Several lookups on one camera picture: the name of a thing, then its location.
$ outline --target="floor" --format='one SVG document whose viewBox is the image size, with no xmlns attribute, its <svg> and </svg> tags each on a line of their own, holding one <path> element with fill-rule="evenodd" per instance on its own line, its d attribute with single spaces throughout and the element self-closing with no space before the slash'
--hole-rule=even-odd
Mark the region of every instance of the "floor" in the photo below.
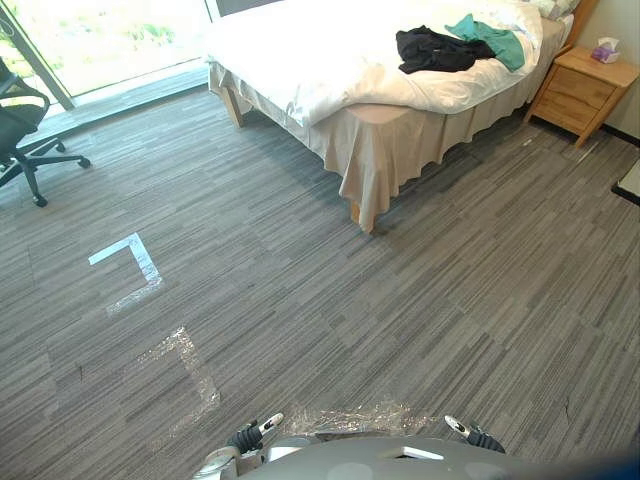
<svg viewBox="0 0 640 480">
<path fill-rule="evenodd" d="M 609 189 L 639 151 L 521 117 L 371 236 L 320 159 L 207 92 L 68 138 L 93 167 L 42 167 L 45 209 L 0 190 L 0 477 L 188 480 L 252 418 L 359 407 L 534 462 L 637 448 L 640 210 Z"/>
<path fill-rule="evenodd" d="M 206 90 L 207 68 L 202 60 L 192 60 L 142 77 L 85 93 L 73 100 L 73 110 L 54 105 L 38 131 L 25 137 L 21 148 L 28 148 L 58 135 L 91 127 L 99 128 L 104 118 L 139 109 L 170 97 Z"/>
</svg>

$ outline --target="wall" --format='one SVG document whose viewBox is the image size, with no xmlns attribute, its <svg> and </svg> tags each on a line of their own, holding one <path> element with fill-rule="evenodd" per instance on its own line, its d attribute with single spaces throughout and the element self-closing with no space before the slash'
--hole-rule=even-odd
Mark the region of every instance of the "wall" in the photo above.
<svg viewBox="0 0 640 480">
<path fill-rule="evenodd" d="M 640 1 L 600 0 L 577 44 L 597 45 L 600 37 L 620 39 L 620 60 L 640 65 Z M 640 79 L 631 85 L 618 106 L 605 121 L 618 130 L 640 138 Z"/>
<path fill-rule="evenodd" d="M 274 1 L 276 0 L 217 0 L 217 3 L 220 15 L 224 16 Z"/>
</svg>

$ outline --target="white wall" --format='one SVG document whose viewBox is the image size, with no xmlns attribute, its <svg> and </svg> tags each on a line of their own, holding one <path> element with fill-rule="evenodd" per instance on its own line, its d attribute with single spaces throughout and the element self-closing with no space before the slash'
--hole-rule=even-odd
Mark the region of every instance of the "white wall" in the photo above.
<svg viewBox="0 0 640 480">
<path fill-rule="evenodd" d="M 593 48 L 600 37 L 619 38 L 619 60 L 640 65 L 640 0 L 600 0 L 577 44 Z M 605 123 L 640 138 L 640 79 Z"/>
</svg>

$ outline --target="chair armrest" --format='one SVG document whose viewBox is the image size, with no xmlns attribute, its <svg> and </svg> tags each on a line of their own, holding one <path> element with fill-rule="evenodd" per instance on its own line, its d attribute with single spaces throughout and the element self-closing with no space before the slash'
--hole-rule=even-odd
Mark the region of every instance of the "chair armrest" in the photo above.
<svg viewBox="0 0 640 480">
<path fill-rule="evenodd" d="M 17 86 L 19 90 L 14 92 L 9 92 L 11 87 L 13 87 L 14 85 Z M 47 113 L 47 111 L 49 110 L 49 107 L 51 106 L 49 97 L 47 97 L 44 93 L 36 90 L 35 88 L 30 87 L 25 83 L 25 81 L 22 78 L 20 78 L 15 73 L 12 73 L 9 76 L 9 78 L 7 78 L 7 80 L 5 80 L 4 82 L 2 82 L 2 84 L 0 84 L 0 100 L 4 98 L 17 98 L 17 97 L 38 97 L 42 99 L 42 101 L 44 102 L 44 105 L 42 106 L 42 108 L 44 108 L 45 114 Z"/>
</svg>

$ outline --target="glass window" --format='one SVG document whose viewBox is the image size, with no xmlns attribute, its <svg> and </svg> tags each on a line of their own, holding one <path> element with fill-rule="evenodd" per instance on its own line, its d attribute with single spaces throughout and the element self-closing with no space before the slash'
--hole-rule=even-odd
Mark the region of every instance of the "glass window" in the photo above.
<svg viewBox="0 0 640 480">
<path fill-rule="evenodd" d="M 203 0 L 9 0 L 14 16 L 71 95 L 198 58 Z"/>
<path fill-rule="evenodd" d="M 2 57 L 2 61 L 9 70 L 20 75 L 27 85 L 47 95 L 52 105 L 56 103 L 55 97 L 51 95 L 42 79 L 34 73 L 33 68 L 27 63 L 18 49 L 13 46 L 9 35 L 2 28 L 0 28 L 0 57 Z M 19 100 L 7 100 L 6 102 L 17 103 Z"/>
</svg>

